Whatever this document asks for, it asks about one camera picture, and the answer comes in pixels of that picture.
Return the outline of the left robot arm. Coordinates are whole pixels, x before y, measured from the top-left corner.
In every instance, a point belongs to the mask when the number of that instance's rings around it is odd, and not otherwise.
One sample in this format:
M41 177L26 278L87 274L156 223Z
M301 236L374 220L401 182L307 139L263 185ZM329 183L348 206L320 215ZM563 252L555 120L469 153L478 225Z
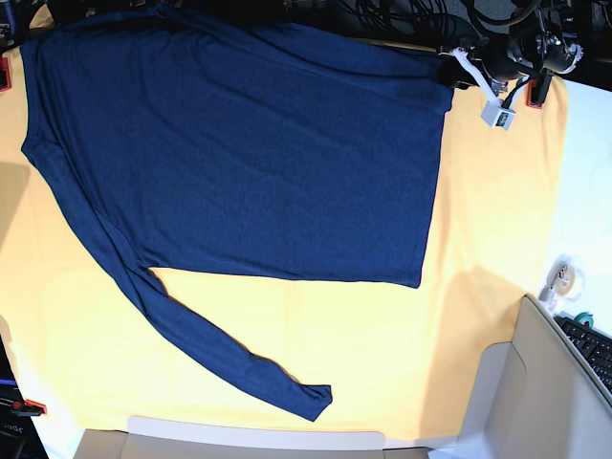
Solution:
M518 80L569 74L583 56L572 24L576 1L514 1L514 11L504 19L486 15L474 1L462 5L476 36L455 37L439 49L444 60L439 81L450 88L466 90L478 84L454 50L466 54L468 64L495 96Z

